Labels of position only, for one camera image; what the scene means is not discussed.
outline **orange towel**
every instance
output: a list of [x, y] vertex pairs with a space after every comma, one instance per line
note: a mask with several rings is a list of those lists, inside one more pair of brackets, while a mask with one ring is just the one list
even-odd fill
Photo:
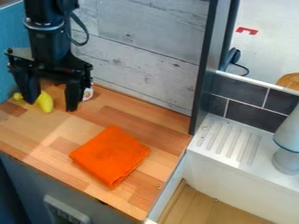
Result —
[[115, 126], [109, 126], [98, 136], [70, 154], [70, 158], [99, 178], [110, 188], [120, 184], [150, 153]]

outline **red sign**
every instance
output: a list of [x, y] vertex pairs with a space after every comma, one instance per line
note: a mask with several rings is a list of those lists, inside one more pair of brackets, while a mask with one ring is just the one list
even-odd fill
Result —
[[258, 31], [256, 30], [253, 30], [253, 29], [248, 29], [248, 28], [245, 28], [245, 27], [239, 27], [236, 32], [249, 32], [250, 35], [255, 35]]

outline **wooden countertop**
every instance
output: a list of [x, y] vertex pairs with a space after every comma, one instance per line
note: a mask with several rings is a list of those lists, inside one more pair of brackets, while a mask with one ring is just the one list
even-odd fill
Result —
[[[38, 171], [143, 221], [173, 173], [191, 137], [189, 117], [103, 87], [93, 100], [66, 113], [62, 87], [46, 91], [56, 109], [9, 100], [0, 105], [0, 150]], [[151, 153], [119, 186], [107, 189], [74, 164], [68, 154], [115, 124], [147, 144]]]

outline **wooden floor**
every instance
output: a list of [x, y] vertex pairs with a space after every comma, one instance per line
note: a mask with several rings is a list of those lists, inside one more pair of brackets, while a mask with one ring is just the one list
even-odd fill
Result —
[[196, 191], [184, 181], [163, 211], [158, 224], [270, 224], [250, 213]]

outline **tile backsplash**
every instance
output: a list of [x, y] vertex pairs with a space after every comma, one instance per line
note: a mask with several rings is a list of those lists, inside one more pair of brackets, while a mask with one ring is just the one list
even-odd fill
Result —
[[299, 96], [215, 74], [209, 112], [275, 132], [299, 102]]

